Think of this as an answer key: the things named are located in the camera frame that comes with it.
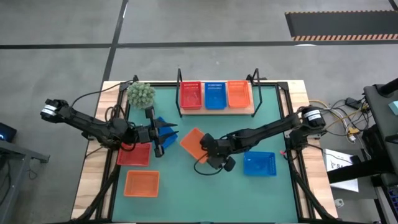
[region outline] succulent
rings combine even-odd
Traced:
[[[134,82],[127,89],[127,98],[133,107],[144,109],[154,103],[155,88],[148,83]]]

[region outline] white paper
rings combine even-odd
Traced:
[[[333,156],[329,156],[329,155],[333,155],[337,158],[340,159],[344,159],[346,161],[342,161],[340,159],[336,159]],[[352,155],[349,154],[345,154],[345,153],[341,153],[341,152],[336,152],[336,151],[332,151],[329,149],[325,149],[325,157],[326,157],[326,169],[327,171],[331,171],[331,170],[335,170],[341,167],[346,167],[346,166],[350,166],[351,164],[348,162],[351,162],[351,157]],[[350,190],[353,192],[359,192],[358,189],[358,179],[354,179],[354,180],[347,180],[347,181],[343,181],[343,182],[338,182],[338,183],[334,183],[334,184],[330,184],[330,186],[332,187],[336,187],[339,189],[345,189],[345,190]]]

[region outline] blue basket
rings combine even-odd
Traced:
[[[205,83],[205,106],[208,110],[223,110],[226,108],[225,83]]]
[[[276,176],[275,153],[245,152],[243,173],[249,176]]]
[[[160,121],[164,121],[164,119],[162,117],[158,117],[157,119],[159,119]],[[172,133],[174,132],[174,130],[170,127],[163,127],[163,128],[159,128],[159,136],[162,136],[164,134],[167,133]],[[174,134],[170,137],[168,137],[166,139],[166,141],[162,144],[163,148],[166,149],[169,145],[173,144],[173,142],[175,142],[175,140],[178,138],[177,134]]]

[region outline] gray floor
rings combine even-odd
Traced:
[[[0,44],[110,43],[121,0],[0,0]],[[391,9],[387,0],[130,0],[119,42],[290,40],[285,11]],[[87,142],[39,113],[47,98],[73,101],[99,90],[108,49],[0,50],[0,122],[19,130],[17,143],[51,154],[19,196],[13,223],[70,218]],[[363,86],[396,78],[398,46],[118,49],[110,80],[234,79],[259,68],[273,80],[305,80],[309,98],[361,98]],[[97,96],[76,109],[94,114]],[[336,126],[334,132],[342,132]],[[329,149],[359,149],[326,135]],[[347,201],[347,221],[378,219],[372,200]]]

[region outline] wooden table frame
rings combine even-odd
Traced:
[[[176,82],[154,82],[154,81],[142,81],[149,82],[159,86],[176,86]],[[107,89],[113,85],[116,85],[120,82],[104,82],[103,90]],[[305,90],[305,85],[303,80],[288,80],[288,81],[264,81],[261,80],[261,83],[266,84],[275,84],[278,83],[279,86],[279,103],[283,108],[281,110],[281,115],[285,116],[289,113],[292,113],[300,106],[307,106],[308,96]],[[114,106],[117,101],[121,101],[121,105],[127,105],[126,96],[119,96],[119,86],[116,86],[108,91],[102,92],[99,97],[99,103],[96,111],[96,118],[104,120],[104,112],[110,107]],[[309,139],[308,142],[310,144],[319,146],[319,142],[313,139]],[[99,147],[98,142],[91,141],[88,144],[87,152],[94,151]],[[115,160],[117,157],[117,152],[107,151],[105,149],[92,154],[88,157],[82,168],[80,183],[78,186],[78,191],[76,194],[75,203],[72,211],[72,218],[79,217],[90,205],[91,201],[94,199],[96,194],[98,193],[103,177],[109,175],[109,172],[114,167]],[[297,160],[295,160],[295,166],[297,170],[303,176],[303,179],[309,184],[309,187],[319,202],[324,206],[324,208],[333,215],[337,217],[337,212],[335,208],[335,204],[333,201],[333,196],[331,194],[331,189],[325,169],[325,165],[323,163],[322,152],[319,149],[314,147],[307,147],[303,150],[302,154],[298,155]],[[108,165],[111,169],[108,169],[107,172],[104,173],[105,165]],[[297,201],[296,208],[299,219],[301,218],[319,218],[319,215],[313,211],[311,206],[308,206],[307,199],[305,198],[304,193],[301,188],[295,183],[295,188],[297,189]],[[107,194],[104,198],[104,206],[101,212],[97,212],[97,214],[92,218],[99,217],[107,217],[110,218],[111,214],[109,211],[109,202],[111,196],[111,190],[116,190],[116,186],[112,186],[107,191]]]

